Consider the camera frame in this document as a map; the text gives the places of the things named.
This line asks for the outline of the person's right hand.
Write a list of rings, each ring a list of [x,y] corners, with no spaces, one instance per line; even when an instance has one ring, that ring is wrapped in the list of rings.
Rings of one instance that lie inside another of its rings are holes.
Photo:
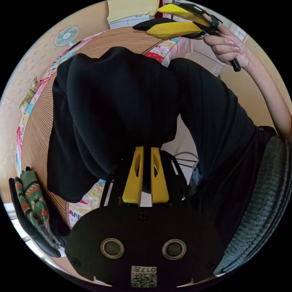
[[[245,43],[221,22],[219,22],[217,29],[219,30],[219,35],[204,36],[204,43],[211,48],[220,62],[232,65],[231,61],[237,59],[241,68],[248,69],[251,51],[246,47]]]

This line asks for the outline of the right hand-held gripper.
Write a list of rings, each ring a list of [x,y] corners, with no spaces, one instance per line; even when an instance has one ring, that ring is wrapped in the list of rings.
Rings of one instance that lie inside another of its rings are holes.
[[[146,31],[146,34],[150,36],[168,40],[184,35],[198,34],[202,31],[208,35],[219,36],[218,25],[222,21],[195,4],[173,2],[158,8],[158,12],[171,14],[192,22],[156,24]]]

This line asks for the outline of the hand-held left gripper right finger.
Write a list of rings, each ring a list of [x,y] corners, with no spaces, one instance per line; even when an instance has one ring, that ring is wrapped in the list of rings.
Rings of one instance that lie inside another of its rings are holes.
[[[166,185],[159,148],[151,147],[151,200],[153,204],[167,203],[169,193]]]

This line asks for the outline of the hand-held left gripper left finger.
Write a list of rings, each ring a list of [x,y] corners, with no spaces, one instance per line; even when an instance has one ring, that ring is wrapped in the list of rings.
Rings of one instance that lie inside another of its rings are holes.
[[[136,147],[122,195],[124,203],[140,203],[143,185],[144,147]]]

